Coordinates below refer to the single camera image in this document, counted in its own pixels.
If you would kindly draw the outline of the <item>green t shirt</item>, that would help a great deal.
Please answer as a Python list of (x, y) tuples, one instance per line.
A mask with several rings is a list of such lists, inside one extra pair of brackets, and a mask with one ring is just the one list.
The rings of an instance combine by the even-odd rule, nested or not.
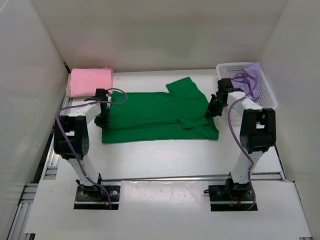
[(213, 119), (206, 118), (208, 100), (190, 77), (168, 83), (166, 92), (114, 91), (110, 125), (102, 130), (103, 144), (157, 140), (219, 138)]

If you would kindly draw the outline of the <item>pink t shirt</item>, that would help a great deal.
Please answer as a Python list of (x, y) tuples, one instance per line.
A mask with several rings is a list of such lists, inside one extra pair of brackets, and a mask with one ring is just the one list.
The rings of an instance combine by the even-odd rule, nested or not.
[(114, 70), (103, 68), (74, 68), (70, 73), (69, 92), (71, 98), (92, 97), (96, 89), (113, 87)]

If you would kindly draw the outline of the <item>beige t shirt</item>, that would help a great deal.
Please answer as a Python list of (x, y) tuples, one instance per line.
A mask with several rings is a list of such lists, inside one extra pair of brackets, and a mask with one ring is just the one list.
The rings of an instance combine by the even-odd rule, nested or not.
[(67, 85), (65, 88), (65, 96), (68, 98), (71, 98), (70, 81), (71, 81), (71, 74), (68, 75)]

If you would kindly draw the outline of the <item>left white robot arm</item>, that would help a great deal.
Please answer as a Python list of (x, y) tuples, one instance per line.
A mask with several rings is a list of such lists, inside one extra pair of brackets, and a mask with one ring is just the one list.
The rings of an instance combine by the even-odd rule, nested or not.
[(112, 100), (111, 89), (98, 88), (93, 97), (85, 99), (86, 104), (74, 106), (75, 110), (68, 115), (58, 112), (55, 119), (54, 152), (73, 167), (80, 190), (94, 201), (109, 200), (110, 194), (88, 155), (88, 124), (94, 122), (105, 129), (110, 124)]

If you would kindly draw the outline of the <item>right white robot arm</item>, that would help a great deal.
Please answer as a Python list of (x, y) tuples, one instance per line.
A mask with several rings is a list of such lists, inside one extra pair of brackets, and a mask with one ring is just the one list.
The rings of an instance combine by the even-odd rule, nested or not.
[[(228, 107), (228, 126), (240, 148), (240, 155), (221, 195), (236, 200), (253, 191), (252, 172), (263, 154), (276, 143), (276, 113), (273, 108), (263, 108), (251, 100), (242, 89), (233, 86), (230, 78), (218, 80), (217, 87), (218, 91), (211, 95), (205, 117), (221, 116)], [(231, 110), (241, 116), (239, 136), (236, 136), (232, 126)]]

